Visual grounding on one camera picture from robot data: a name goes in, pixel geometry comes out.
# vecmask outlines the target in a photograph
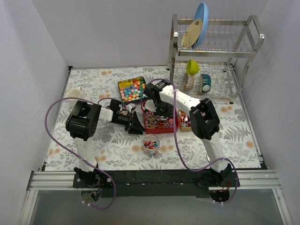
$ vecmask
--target floral tablecloth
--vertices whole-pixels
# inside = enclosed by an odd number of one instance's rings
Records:
[[[72,69],[66,87],[68,90],[82,87],[86,99],[97,102],[104,97],[120,99],[117,82],[144,76],[146,82],[154,78],[169,78],[165,67],[138,67],[113,69]],[[175,77],[179,83],[180,76]],[[225,156],[236,167],[260,167],[256,146],[251,136],[246,116],[239,101],[230,105],[224,101],[213,101],[220,118],[220,138]],[[66,119],[72,107],[68,101],[63,102],[53,134],[61,143],[76,151],[73,139],[65,129]],[[143,124],[143,115],[137,107],[138,117]],[[155,170],[185,169],[178,157],[173,134],[158,135],[159,153],[153,157],[143,152],[144,135],[129,135],[124,127],[99,121],[96,133],[92,137],[95,158],[103,170]],[[191,168],[200,168],[208,163],[207,154],[201,140],[192,132],[177,132],[180,151]],[[45,171],[72,171],[79,165],[79,160],[51,141],[46,158]]]

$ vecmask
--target white cup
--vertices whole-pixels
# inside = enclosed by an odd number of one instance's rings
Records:
[[[67,92],[66,97],[84,98],[84,90],[82,87],[71,89]],[[74,107],[76,102],[78,101],[77,99],[68,99],[68,100],[69,100],[69,104],[72,107]]]

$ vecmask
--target transparent container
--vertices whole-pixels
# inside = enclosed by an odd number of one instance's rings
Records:
[[[155,156],[159,151],[159,138],[156,135],[146,135],[143,139],[143,151],[147,156]]]

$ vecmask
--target dish rack wire shelf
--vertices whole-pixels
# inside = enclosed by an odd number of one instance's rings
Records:
[[[181,71],[185,72],[188,59],[194,59],[198,64],[200,71],[194,76],[196,87],[188,92],[189,95],[196,98],[210,98],[215,100],[227,100],[231,104],[239,96],[244,85],[249,66],[264,41],[264,34],[256,15],[245,18],[209,18],[209,25],[206,35],[201,44],[195,49],[182,48],[181,41],[188,26],[193,22],[193,18],[180,18],[173,14],[171,38],[169,45],[167,70],[170,71],[170,80],[178,80],[182,76]],[[258,41],[254,41],[251,30],[257,31]],[[221,57],[223,62],[207,62],[202,60],[206,57]],[[233,77],[231,71],[232,60],[244,58],[247,59],[241,79],[236,82],[236,87],[232,83]],[[212,90],[207,94],[200,93],[199,75],[207,73],[212,78]]]

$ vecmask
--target green cup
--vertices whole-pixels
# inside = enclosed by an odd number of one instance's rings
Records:
[[[187,73],[191,76],[194,76],[196,73],[199,72],[199,66],[194,60],[189,60],[187,63]]]

